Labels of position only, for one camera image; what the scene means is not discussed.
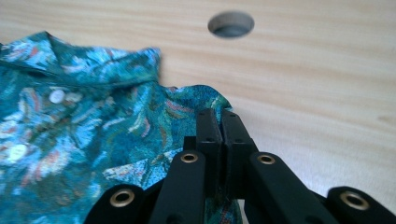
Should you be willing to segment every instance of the teal floral fabric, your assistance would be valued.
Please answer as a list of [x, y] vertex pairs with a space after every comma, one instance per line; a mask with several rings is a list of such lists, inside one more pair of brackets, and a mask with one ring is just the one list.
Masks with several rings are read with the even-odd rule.
[[[198, 111], [231, 107], [208, 86], [161, 86], [159, 49], [48, 33], [0, 48], [0, 223], [82, 223], [114, 185], [164, 178]], [[240, 222], [236, 206], [207, 207], [207, 220]]]

